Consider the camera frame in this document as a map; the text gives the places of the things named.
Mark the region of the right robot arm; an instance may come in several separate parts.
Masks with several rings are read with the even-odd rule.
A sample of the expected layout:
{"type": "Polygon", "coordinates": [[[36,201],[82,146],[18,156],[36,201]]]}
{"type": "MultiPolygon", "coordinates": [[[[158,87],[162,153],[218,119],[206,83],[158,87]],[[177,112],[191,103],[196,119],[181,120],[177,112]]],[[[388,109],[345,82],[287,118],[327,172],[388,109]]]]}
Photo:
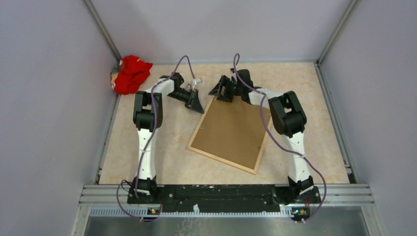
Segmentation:
{"type": "Polygon", "coordinates": [[[304,131],[306,114],[294,91],[274,92],[255,87],[247,69],[231,70],[229,78],[221,76],[216,86],[209,92],[218,100],[232,102],[236,96],[250,105],[258,105],[270,111],[273,126],[282,136],[287,146],[279,148],[289,154],[288,196],[280,199],[284,204],[301,203],[314,188],[314,181],[305,159],[304,131]]]}

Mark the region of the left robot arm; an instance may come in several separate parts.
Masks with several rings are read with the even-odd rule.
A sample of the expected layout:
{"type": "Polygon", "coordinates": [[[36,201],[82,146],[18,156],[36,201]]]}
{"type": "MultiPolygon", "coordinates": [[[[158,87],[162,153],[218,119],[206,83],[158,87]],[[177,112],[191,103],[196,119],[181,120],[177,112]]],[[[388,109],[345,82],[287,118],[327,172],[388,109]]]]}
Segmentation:
{"type": "Polygon", "coordinates": [[[132,182],[133,195],[145,203],[157,199],[155,146],[156,135],[163,121],[163,98],[168,96],[184,103],[185,108],[204,114],[199,100],[199,91],[186,90],[181,85],[183,77],[174,72],[170,76],[161,76],[150,89],[135,94],[133,123],[139,138],[139,157],[136,177],[132,182]]]}

